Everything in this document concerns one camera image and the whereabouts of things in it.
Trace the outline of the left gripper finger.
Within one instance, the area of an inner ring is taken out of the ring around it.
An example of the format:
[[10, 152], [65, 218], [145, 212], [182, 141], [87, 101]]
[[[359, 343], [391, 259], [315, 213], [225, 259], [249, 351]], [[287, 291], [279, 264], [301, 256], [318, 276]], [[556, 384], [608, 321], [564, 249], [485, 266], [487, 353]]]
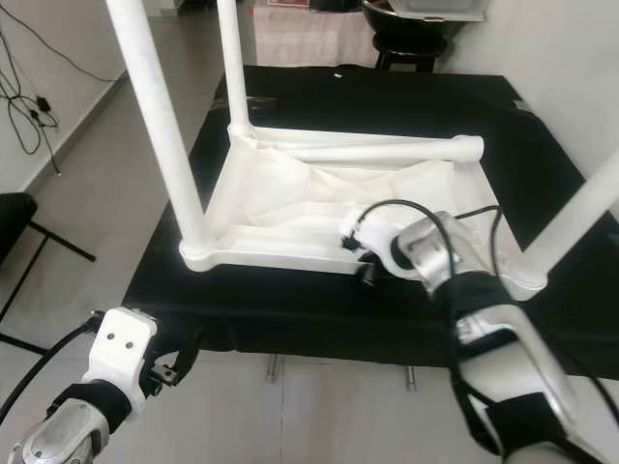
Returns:
[[205, 329], [198, 329], [191, 337], [187, 337], [186, 343], [178, 349], [173, 364], [166, 367], [166, 383], [169, 386], [178, 386], [189, 376], [192, 367], [197, 363], [204, 339]]

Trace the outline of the black tablecloth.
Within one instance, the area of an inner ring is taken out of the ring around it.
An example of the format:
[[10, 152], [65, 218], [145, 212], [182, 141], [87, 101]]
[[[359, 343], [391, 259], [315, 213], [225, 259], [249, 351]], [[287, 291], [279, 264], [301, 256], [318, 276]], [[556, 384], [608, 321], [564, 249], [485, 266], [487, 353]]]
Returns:
[[[251, 112], [258, 127], [481, 136], [484, 173], [522, 247], [585, 181], [543, 121], [513, 107], [522, 97], [504, 76], [246, 67], [245, 87], [249, 97], [284, 99]], [[205, 329], [204, 350], [446, 363], [445, 318], [420, 284], [381, 275], [370, 287], [356, 275], [267, 267], [194, 273], [180, 240], [164, 211], [123, 305]], [[593, 375], [619, 380], [619, 222], [598, 221], [523, 308]]]

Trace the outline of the glossy dark tape strip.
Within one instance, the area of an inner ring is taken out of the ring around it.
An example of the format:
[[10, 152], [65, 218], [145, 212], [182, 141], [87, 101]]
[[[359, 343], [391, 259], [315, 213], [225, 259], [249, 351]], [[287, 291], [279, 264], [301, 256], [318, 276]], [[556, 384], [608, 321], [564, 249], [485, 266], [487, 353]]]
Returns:
[[[250, 96], [247, 97], [247, 101], [245, 101], [245, 106], [247, 107], [247, 111], [275, 111], [278, 110], [280, 106], [284, 103], [283, 98], [279, 97], [266, 97], [266, 96]], [[230, 109], [230, 100], [226, 96], [217, 97], [212, 101], [212, 105], [209, 106], [208, 111], [220, 111], [220, 110], [229, 110]]]

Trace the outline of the pale checkered towel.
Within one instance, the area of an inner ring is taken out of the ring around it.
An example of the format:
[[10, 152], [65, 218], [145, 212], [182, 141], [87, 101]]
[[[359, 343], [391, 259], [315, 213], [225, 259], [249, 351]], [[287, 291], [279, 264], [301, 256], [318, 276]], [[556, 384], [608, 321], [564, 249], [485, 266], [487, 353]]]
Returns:
[[319, 13], [291, 6], [252, 6], [253, 59], [264, 67], [376, 65], [374, 31], [357, 13]]

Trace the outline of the clear plastic storage box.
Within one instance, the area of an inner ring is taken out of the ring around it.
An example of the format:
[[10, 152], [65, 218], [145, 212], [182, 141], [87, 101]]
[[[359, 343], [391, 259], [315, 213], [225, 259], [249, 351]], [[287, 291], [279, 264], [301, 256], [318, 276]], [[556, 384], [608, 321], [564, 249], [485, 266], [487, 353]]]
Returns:
[[395, 14], [442, 21], [483, 21], [489, 0], [390, 0]]

